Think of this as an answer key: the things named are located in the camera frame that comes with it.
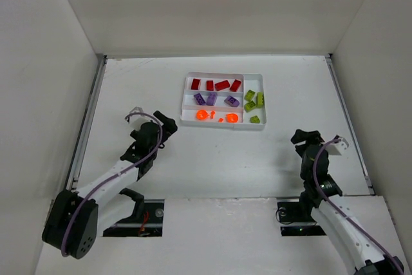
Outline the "small purple lego brick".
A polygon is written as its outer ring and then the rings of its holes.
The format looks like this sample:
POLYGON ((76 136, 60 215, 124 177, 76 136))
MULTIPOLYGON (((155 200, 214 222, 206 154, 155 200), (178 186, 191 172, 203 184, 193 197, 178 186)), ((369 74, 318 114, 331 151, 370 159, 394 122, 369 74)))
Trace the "small purple lego brick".
POLYGON ((201 93, 197 93, 193 95, 195 103, 199 106, 204 106, 206 105, 206 101, 203 98, 203 96, 201 95, 201 93))

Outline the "red long lego brick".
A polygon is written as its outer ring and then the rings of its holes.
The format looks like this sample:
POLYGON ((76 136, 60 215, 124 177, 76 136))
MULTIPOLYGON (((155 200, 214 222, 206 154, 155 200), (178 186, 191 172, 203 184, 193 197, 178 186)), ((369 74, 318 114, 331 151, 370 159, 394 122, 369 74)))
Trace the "red long lego brick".
POLYGON ((230 88, 230 82, 228 80, 220 81, 214 84, 214 89, 216 91, 222 91, 230 88))

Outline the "green sloped lego brick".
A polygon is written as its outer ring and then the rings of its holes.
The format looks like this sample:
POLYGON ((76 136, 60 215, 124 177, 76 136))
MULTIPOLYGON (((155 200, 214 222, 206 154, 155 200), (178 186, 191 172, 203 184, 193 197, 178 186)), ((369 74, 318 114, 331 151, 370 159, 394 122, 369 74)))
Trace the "green sloped lego brick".
POLYGON ((250 101, 253 100, 255 94, 256 94, 255 91, 248 90, 248 91, 245 93, 244 99, 245 99, 247 102, 250 102, 250 101))

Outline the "orange arch lego piece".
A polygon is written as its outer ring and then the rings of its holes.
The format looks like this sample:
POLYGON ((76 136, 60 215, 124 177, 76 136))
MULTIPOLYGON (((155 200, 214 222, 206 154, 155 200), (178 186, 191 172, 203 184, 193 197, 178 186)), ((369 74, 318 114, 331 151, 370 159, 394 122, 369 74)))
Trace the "orange arch lego piece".
POLYGON ((208 118, 209 118, 208 111, 201 109, 196 112, 197 120, 204 121, 204 120, 207 120, 208 118))

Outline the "red curved lego brick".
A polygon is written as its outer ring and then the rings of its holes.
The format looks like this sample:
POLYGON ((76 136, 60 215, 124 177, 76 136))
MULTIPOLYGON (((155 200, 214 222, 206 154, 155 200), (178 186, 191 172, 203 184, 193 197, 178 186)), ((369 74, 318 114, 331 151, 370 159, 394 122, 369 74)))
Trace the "red curved lego brick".
POLYGON ((206 81, 206 90, 207 91, 214 91, 214 81, 213 80, 207 80, 206 81))

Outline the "purple studded lego brick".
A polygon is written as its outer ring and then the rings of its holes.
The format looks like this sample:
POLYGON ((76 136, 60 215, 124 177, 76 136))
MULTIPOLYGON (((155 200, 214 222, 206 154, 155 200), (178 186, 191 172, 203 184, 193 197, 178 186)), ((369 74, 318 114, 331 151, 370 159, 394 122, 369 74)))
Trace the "purple studded lego brick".
POLYGON ((218 98, 218 95, 216 92, 210 92, 206 100, 206 105, 214 106, 217 98, 218 98))

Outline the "green square lego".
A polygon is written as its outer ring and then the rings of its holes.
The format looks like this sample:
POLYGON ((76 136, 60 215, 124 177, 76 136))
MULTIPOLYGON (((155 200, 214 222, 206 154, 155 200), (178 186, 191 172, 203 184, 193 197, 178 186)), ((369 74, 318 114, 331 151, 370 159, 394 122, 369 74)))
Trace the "green square lego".
POLYGON ((251 101, 247 102, 247 103, 244 105, 244 110, 245 110, 246 113, 249 113, 249 112, 251 112, 253 109, 255 109, 256 107, 257 107, 257 104, 256 104, 253 100, 251 100, 251 101))

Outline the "large purple rounded lego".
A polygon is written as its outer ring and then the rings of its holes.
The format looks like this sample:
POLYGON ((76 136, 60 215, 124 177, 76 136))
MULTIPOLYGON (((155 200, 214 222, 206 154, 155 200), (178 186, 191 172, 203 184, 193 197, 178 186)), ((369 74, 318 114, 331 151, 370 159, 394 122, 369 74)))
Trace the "large purple rounded lego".
POLYGON ((230 107, 237 108, 240 105, 240 102, 238 99, 236 99, 233 96, 228 96, 225 100, 224 103, 228 104, 230 107))

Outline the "orange curved lego piece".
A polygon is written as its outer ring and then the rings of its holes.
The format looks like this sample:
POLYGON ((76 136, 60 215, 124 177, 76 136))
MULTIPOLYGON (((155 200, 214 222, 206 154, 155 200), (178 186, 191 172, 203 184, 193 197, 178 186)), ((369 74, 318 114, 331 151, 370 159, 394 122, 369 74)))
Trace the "orange curved lego piece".
POLYGON ((226 121, 229 123, 237 123, 239 121, 239 116, 235 113, 226 114, 226 121))

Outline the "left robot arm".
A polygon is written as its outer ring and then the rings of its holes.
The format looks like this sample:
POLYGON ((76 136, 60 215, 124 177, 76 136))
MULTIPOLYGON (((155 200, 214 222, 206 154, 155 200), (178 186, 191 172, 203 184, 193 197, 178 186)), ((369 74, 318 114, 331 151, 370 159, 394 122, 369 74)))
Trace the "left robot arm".
POLYGON ((106 229, 144 210, 144 196, 130 187, 153 167, 158 150, 178 126, 160 111, 148 114, 140 108, 132 109, 125 120, 137 122, 138 128, 130 133, 134 141, 116 164, 84 187, 63 189, 52 204, 41 239, 64 257, 85 257, 106 229))

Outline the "red square lego brick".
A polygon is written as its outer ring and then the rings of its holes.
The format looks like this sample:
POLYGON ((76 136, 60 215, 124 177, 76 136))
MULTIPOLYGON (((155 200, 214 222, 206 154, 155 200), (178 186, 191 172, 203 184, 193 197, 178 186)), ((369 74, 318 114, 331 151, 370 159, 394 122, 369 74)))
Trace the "red square lego brick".
POLYGON ((229 90, 230 90, 231 92, 237 92, 237 91, 240 89, 240 87, 241 87, 241 83, 242 83, 241 80, 235 79, 235 80, 233 81, 233 83, 231 84, 229 90))

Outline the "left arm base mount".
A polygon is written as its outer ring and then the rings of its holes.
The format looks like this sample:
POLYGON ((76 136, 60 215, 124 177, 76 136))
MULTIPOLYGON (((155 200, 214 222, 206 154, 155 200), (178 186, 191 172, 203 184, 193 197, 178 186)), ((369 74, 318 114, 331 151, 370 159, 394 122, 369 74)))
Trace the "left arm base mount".
POLYGON ((103 237, 162 237, 165 200, 145 199, 132 189, 123 189, 119 197, 128 203, 126 214, 103 230, 103 237))

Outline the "white divided sorting tray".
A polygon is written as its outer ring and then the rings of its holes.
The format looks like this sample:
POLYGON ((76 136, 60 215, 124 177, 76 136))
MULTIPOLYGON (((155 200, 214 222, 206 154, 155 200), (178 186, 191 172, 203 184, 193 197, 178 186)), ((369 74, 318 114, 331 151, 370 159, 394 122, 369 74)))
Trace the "white divided sorting tray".
MULTIPOLYGON (((247 101, 244 99, 245 93, 248 90, 257 92, 263 92, 263 76, 260 74, 247 74, 247 73, 204 73, 204 72, 190 72, 185 78, 185 86, 183 90, 182 97, 182 108, 180 119, 183 124, 191 126, 204 126, 210 128, 230 128, 230 129, 242 129, 242 130, 262 130, 265 128, 267 123, 267 115, 265 110, 265 105, 262 108, 255 108, 251 112, 246 113, 244 110, 244 105, 247 101), (193 79, 201 79, 200 90, 191 90, 191 82, 193 79), (207 91, 206 81, 213 80, 214 84, 220 81, 228 80, 230 85, 235 79, 241 80, 241 87, 237 92, 231 92, 229 88, 222 91, 207 91), (205 101, 210 92, 216 92, 218 98, 214 106, 199 106, 195 103, 194 94, 201 93, 205 101), (224 100, 228 96, 233 96, 239 100, 240 105, 237 108, 230 107, 228 104, 224 103, 224 100), (198 110, 206 110, 209 113, 209 118, 204 121, 196 119, 196 112, 198 110), (215 111, 216 114, 213 119, 211 119, 211 111, 215 111), (239 116, 239 121, 237 123, 229 123, 226 121, 226 114, 235 113, 239 116), (250 122, 250 118, 257 115, 260 118, 260 124, 253 124, 250 122)), ((256 94, 254 95, 253 101, 256 103, 256 94)))

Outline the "long green lego brick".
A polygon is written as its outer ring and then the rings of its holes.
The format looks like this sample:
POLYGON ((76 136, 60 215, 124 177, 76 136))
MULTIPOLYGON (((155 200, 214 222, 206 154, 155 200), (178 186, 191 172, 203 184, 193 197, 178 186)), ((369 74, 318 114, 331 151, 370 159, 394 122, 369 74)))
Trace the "long green lego brick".
POLYGON ((256 106, 257 108, 262 108, 265 104, 263 92, 257 92, 256 94, 256 106))

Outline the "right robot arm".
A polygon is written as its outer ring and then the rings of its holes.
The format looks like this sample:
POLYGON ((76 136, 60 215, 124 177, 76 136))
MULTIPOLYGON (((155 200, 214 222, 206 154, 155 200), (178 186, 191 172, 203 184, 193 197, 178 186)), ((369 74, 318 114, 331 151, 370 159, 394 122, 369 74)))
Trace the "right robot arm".
POLYGON ((348 274, 404 274, 402 262, 364 229, 329 174, 329 157, 341 156, 347 140, 337 135, 325 141, 318 131, 297 129, 290 141, 301 158, 303 213, 325 232, 348 274))

